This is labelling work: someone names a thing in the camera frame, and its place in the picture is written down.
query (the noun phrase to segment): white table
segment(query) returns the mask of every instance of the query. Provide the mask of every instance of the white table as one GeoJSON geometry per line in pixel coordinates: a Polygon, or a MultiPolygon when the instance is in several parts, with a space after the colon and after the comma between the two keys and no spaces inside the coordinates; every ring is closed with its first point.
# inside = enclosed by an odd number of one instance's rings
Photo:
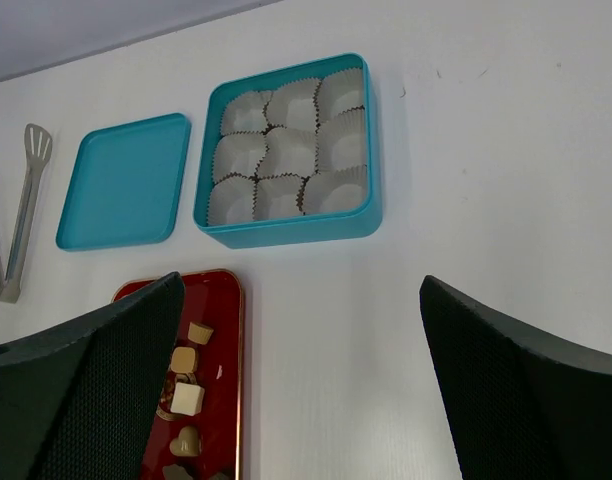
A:
{"type": "Polygon", "coordinates": [[[134,278],[234,270],[249,302],[246,478],[460,477],[419,314],[426,274],[612,353],[612,2],[286,0],[2,83],[4,250],[29,121],[55,149],[0,342],[134,278]],[[191,212],[212,89],[346,51],[367,60],[380,103],[381,228],[241,251],[203,235],[191,212]],[[193,135],[170,239],[60,251],[82,137],[174,111],[193,135]]]}

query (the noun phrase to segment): white cube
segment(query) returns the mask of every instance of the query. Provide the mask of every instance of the white cube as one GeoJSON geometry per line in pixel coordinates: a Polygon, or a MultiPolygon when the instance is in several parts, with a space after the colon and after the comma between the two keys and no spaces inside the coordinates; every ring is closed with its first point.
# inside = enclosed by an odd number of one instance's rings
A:
{"type": "Polygon", "coordinates": [[[199,385],[188,383],[175,384],[175,393],[170,405],[171,413],[180,413],[192,417],[202,411],[204,389],[199,385]]]}

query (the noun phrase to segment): teal box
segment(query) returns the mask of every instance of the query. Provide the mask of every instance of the teal box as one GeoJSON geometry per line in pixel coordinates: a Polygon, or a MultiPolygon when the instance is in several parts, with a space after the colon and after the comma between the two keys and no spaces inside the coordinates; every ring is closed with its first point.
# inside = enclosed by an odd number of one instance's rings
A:
{"type": "Polygon", "coordinates": [[[213,91],[208,105],[193,217],[202,232],[229,248],[365,237],[377,230],[382,221],[379,163],[379,133],[375,93],[371,86],[368,65],[361,56],[347,53],[224,83],[213,91]],[[207,223],[208,202],[214,186],[212,180],[213,154],[221,138],[221,118],[228,103],[250,90],[275,90],[296,80],[309,77],[324,78],[349,68],[362,68],[364,72],[364,114],[366,116],[366,152],[368,157],[368,190],[364,203],[345,212],[209,226],[207,223]]]}

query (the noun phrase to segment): metal tongs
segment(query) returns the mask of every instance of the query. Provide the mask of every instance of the metal tongs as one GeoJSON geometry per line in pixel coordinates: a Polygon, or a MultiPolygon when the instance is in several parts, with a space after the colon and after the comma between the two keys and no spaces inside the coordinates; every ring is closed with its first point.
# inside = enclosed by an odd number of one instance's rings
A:
{"type": "Polygon", "coordinates": [[[5,274],[0,256],[0,301],[8,303],[15,303],[21,292],[22,270],[35,215],[39,182],[53,152],[53,137],[39,125],[29,123],[24,132],[24,146],[26,177],[5,274]]]}

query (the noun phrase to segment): muffin cup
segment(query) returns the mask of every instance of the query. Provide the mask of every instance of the muffin cup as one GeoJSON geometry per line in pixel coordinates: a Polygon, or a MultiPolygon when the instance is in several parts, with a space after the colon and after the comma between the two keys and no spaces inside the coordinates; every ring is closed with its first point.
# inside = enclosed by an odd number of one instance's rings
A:
{"type": "Polygon", "coordinates": [[[213,156],[213,182],[238,173],[245,177],[255,175],[268,150],[261,133],[235,133],[222,138],[213,156]]]}
{"type": "Polygon", "coordinates": [[[323,124],[317,133],[317,143],[320,172],[366,165],[364,109],[349,110],[323,124]]]}
{"type": "Polygon", "coordinates": [[[260,178],[284,174],[308,177],[315,173],[317,138],[314,133],[278,127],[266,135],[268,153],[259,164],[260,178]]]}
{"type": "Polygon", "coordinates": [[[298,206],[302,183],[303,180],[297,175],[260,180],[255,193],[253,215],[255,220],[274,220],[303,215],[298,206]]]}
{"type": "Polygon", "coordinates": [[[314,133],[317,130],[315,94],[320,83],[317,78],[307,78],[277,89],[266,109],[269,123],[314,133]]]}
{"type": "Polygon", "coordinates": [[[264,109],[269,92],[246,92],[230,102],[222,116],[221,134],[265,132],[268,121],[264,109]]]}
{"type": "Polygon", "coordinates": [[[313,175],[304,187],[306,215],[353,210],[366,199],[366,167],[353,167],[313,175]]]}
{"type": "Polygon", "coordinates": [[[253,221],[255,182],[233,175],[213,187],[208,203],[208,225],[231,225],[253,221]]]}
{"type": "Polygon", "coordinates": [[[364,72],[361,68],[342,70],[324,78],[317,93],[319,121],[335,118],[353,108],[364,106],[364,72]]]}

